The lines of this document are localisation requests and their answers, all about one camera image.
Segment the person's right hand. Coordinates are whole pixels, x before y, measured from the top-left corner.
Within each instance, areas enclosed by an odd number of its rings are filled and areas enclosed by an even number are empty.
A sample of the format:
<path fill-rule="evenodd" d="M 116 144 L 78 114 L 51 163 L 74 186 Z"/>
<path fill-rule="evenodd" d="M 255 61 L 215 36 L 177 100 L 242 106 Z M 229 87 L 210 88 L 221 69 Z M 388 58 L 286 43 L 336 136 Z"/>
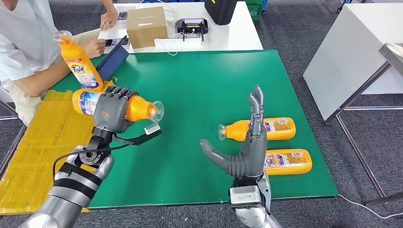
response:
<path fill-rule="evenodd" d="M 104 39 L 91 39 L 81 45 L 90 59 L 100 57 L 104 54 L 106 41 Z"/>

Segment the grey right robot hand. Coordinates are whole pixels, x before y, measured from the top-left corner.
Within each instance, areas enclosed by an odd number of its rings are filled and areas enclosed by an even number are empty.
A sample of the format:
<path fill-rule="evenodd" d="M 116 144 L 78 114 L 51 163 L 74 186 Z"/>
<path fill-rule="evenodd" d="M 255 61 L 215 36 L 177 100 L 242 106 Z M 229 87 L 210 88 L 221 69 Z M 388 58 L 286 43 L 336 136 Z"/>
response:
<path fill-rule="evenodd" d="M 259 85 L 254 87 L 248 100 L 251 104 L 250 127 L 238 154 L 225 155 L 214 149 L 208 140 L 200 140 L 203 154 L 233 177 L 259 177 L 263 173 L 267 150 L 267 131 L 263 118 L 264 95 Z"/>

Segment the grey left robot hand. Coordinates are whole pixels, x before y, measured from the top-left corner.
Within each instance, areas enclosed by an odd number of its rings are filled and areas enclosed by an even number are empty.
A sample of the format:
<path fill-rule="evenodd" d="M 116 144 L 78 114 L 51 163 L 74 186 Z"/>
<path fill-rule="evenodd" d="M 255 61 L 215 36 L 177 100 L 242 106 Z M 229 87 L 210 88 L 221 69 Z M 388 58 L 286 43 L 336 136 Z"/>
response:
<path fill-rule="evenodd" d="M 126 117 L 129 99 L 137 94 L 127 87 L 108 86 L 96 104 L 93 114 L 95 127 L 116 133 L 125 132 L 134 123 Z"/>

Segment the person's left hand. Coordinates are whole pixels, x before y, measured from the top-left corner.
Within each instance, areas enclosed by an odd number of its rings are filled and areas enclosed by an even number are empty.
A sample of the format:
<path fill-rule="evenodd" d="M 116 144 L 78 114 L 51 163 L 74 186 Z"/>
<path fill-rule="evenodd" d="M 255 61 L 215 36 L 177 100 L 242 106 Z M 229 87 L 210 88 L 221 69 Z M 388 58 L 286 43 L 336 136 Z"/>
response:
<path fill-rule="evenodd" d="M 100 16 L 100 29 L 108 30 L 111 29 L 117 22 L 118 14 L 115 10 L 107 10 L 104 14 Z"/>

